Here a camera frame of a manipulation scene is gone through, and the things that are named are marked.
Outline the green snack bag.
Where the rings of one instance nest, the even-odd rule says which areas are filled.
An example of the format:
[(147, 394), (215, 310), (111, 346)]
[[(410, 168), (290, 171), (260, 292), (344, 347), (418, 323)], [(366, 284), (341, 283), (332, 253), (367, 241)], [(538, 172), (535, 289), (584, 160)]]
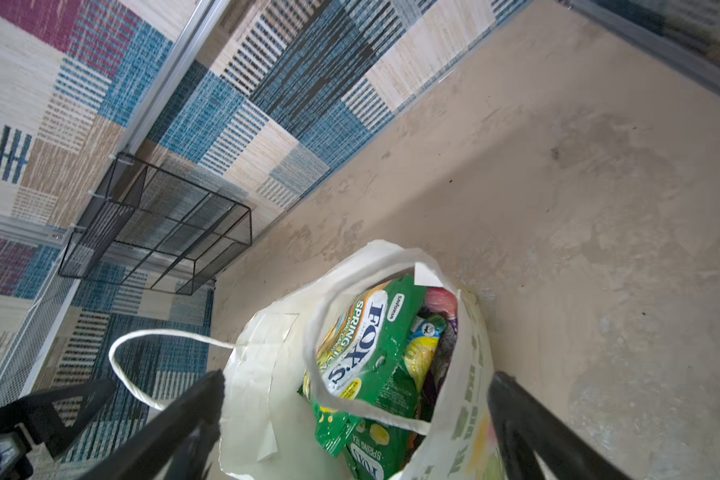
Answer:
[[(430, 369), (438, 344), (437, 336), (413, 335), (375, 405), (398, 416), (430, 421), (436, 400)], [(415, 432), (364, 419), (352, 432), (344, 454), (356, 479), (388, 479), (404, 468), (420, 443)]]
[(446, 321), (420, 315), (428, 289), (404, 275), (359, 295), (316, 353), (320, 381), (340, 399), (414, 419)]

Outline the purple berries candy bag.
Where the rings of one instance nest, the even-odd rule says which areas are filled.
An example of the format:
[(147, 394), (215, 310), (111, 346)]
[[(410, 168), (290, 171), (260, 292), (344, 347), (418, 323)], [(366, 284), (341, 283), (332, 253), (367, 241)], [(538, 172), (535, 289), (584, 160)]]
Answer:
[(446, 289), (429, 288), (424, 302), (424, 312), (427, 314), (426, 319), (437, 315), (445, 320), (421, 395), (421, 418), (430, 421), (457, 341), (457, 298)]

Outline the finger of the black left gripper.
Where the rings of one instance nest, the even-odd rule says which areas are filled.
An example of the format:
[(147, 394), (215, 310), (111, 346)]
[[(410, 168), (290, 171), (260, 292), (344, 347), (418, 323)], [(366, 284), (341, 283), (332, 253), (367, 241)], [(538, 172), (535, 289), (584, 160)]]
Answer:
[[(57, 460), (78, 440), (116, 388), (114, 380), (99, 379), (32, 393), (0, 408), (0, 434), (11, 433), (23, 425), (33, 442), (44, 444)], [(75, 421), (67, 425), (55, 404), (78, 397), (83, 400), (82, 407)]]

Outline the white paper bag with print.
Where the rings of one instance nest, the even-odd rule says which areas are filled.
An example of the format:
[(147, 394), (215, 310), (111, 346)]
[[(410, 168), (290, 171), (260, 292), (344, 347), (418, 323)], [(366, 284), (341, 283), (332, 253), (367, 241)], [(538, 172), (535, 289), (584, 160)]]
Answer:
[(317, 280), (257, 312), (224, 368), (220, 469), (234, 479), (347, 479), (346, 463), (323, 450), (315, 419), (296, 393), (330, 320), (351, 299), (396, 274), (440, 287), (458, 301), (457, 337), (430, 422), (411, 460), (394, 479), (501, 479), (504, 469), (488, 410), (494, 373), (488, 333), (476, 297), (444, 275), (424, 251), (375, 240)]

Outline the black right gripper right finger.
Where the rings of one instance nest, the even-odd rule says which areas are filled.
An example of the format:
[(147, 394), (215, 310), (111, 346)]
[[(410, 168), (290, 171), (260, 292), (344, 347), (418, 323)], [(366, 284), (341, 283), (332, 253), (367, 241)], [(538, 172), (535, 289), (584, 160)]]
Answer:
[(541, 463), (558, 479), (627, 477), (507, 373), (493, 374), (487, 400), (509, 479), (542, 479)]

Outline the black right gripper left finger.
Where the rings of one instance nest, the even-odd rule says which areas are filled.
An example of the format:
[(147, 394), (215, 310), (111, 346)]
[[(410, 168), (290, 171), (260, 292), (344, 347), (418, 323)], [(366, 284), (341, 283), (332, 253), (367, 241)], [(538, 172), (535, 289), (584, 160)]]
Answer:
[(84, 479), (206, 479), (208, 457), (220, 438), (224, 377), (204, 375)]

